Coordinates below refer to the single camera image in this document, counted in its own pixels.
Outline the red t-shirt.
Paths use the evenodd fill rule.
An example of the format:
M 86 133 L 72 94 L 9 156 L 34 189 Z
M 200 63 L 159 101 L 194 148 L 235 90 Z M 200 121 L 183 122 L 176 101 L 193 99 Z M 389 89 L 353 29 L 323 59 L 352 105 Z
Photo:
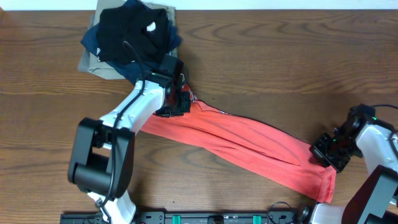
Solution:
M 323 167 L 310 145 L 262 122 L 235 116 L 190 94 L 190 112 L 150 116 L 145 133 L 192 146 L 266 177 L 318 202 L 331 202 L 336 171 Z

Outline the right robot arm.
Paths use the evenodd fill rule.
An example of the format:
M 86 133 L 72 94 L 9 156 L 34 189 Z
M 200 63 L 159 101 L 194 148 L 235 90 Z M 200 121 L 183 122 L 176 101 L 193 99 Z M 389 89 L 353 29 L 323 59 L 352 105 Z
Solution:
M 360 104 L 334 135 L 323 134 L 310 148 L 325 167 L 342 172 L 352 156 L 365 161 L 368 178 L 345 207 L 317 204 L 310 223 L 397 224 L 388 211 L 397 205 L 397 129 L 376 117 L 376 107 Z

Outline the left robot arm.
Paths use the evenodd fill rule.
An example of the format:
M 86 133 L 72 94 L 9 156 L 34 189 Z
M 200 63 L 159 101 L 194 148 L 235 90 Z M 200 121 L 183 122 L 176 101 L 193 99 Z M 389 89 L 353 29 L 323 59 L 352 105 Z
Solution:
M 95 202 L 92 214 L 63 214 L 60 223 L 134 223 L 136 206 L 127 188 L 131 181 L 135 137 L 154 114 L 161 118 L 190 111 L 184 91 L 184 64 L 165 55 L 158 69 L 141 73 L 135 87 L 114 110 L 98 120 L 78 124 L 68 167 L 68 181 Z

